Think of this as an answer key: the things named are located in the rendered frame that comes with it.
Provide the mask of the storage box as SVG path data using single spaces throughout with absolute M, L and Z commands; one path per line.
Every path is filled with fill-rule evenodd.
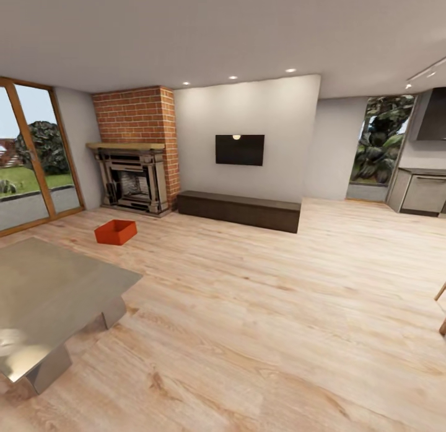
M 137 234 L 135 221 L 111 220 L 94 230 L 97 243 L 122 246 Z

